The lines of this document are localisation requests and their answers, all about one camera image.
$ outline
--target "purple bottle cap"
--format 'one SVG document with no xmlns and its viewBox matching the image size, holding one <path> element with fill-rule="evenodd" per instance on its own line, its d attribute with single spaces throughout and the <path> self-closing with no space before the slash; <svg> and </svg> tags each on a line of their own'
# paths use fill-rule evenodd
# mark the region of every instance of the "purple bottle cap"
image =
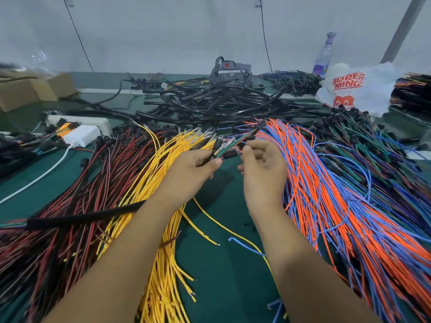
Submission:
<svg viewBox="0 0 431 323">
<path fill-rule="evenodd" d="M 326 44 L 332 44 L 332 42 L 334 41 L 334 37 L 337 36 L 336 32 L 329 32 L 326 34 L 327 38 L 326 38 Z"/>
</svg>

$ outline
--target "hand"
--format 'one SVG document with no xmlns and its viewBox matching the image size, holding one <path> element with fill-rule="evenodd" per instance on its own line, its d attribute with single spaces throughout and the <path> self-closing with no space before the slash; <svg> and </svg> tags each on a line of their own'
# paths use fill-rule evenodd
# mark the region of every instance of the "hand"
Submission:
<svg viewBox="0 0 431 323">
<path fill-rule="evenodd" d="M 286 160 L 278 147 L 269 141 L 251 140 L 243 148 L 244 196 L 250 214 L 279 209 L 287 179 Z"/>
<path fill-rule="evenodd" d="M 164 201 L 172 202 L 175 209 L 187 203 L 208 178 L 213 178 L 214 172 L 222 165 L 223 160 L 215 158 L 202 167 L 197 167 L 210 155 L 211 151 L 205 149 L 182 153 L 168 169 L 153 196 L 160 196 Z"/>
</svg>

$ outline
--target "red cartoon logo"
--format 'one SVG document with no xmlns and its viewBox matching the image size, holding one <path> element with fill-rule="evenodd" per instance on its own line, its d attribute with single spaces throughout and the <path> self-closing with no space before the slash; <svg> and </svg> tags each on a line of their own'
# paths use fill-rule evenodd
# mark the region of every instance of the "red cartoon logo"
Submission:
<svg viewBox="0 0 431 323">
<path fill-rule="evenodd" d="M 334 90 L 347 89 L 347 88 L 361 88 L 364 83 L 365 74 L 357 71 L 348 75 L 335 77 L 332 80 Z"/>
<path fill-rule="evenodd" d="M 344 105 L 344 107 L 346 109 L 350 109 L 350 108 L 353 108 L 353 106 L 354 106 L 353 102 L 354 101 L 355 101 L 355 98 L 351 95 L 336 96 L 334 98 L 334 107 L 338 108 L 340 105 Z"/>
</svg>

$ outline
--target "water bottle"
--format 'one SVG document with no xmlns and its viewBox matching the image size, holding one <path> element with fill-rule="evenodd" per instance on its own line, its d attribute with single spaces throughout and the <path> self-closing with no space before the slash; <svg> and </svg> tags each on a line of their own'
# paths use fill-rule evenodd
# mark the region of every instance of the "water bottle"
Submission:
<svg viewBox="0 0 431 323">
<path fill-rule="evenodd" d="M 325 77 L 326 70 L 328 69 L 329 62 L 331 61 L 331 47 L 334 37 L 337 36 L 336 32 L 329 32 L 326 34 L 325 46 L 321 49 L 317 56 L 316 64 L 314 65 L 313 73 L 320 77 Z"/>
</svg>

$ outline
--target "bottle label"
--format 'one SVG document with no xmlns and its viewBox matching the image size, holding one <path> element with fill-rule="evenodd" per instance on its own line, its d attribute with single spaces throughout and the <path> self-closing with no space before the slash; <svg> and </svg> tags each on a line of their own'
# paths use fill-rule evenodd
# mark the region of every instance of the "bottle label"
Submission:
<svg viewBox="0 0 431 323">
<path fill-rule="evenodd" d="M 329 62 L 325 64 L 316 64 L 313 69 L 313 73 L 320 77 L 325 77 L 326 70 L 328 70 Z"/>
</svg>

